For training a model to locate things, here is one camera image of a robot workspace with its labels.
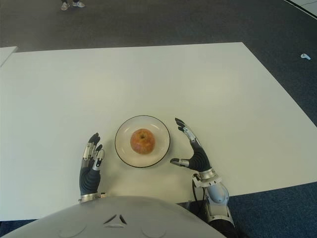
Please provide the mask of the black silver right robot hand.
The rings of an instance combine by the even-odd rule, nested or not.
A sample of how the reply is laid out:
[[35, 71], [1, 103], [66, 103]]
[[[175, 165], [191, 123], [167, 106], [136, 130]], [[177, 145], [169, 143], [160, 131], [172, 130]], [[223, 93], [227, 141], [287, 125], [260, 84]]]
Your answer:
[[181, 119], [175, 118], [175, 122], [178, 125], [178, 129], [183, 132], [189, 139], [190, 145], [193, 149], [193, 156], [190, 159], [178, 159], [173, 158], [170, 160], [171, 164], [179, 167], [189, 168], [194, 171], [204, 172], [211, 169], [209, 159], [201, 146], [196, 135]]

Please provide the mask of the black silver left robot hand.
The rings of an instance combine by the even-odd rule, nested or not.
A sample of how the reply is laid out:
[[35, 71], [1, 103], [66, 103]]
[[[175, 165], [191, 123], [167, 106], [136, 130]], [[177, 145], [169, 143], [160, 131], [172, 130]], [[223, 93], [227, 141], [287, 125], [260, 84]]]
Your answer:
[[79, 174], [79, 189], [81, 200], [98, 196], [101, 181], [100, 168], [105, 157], [100, 136], [96, 132], [86, 144]]

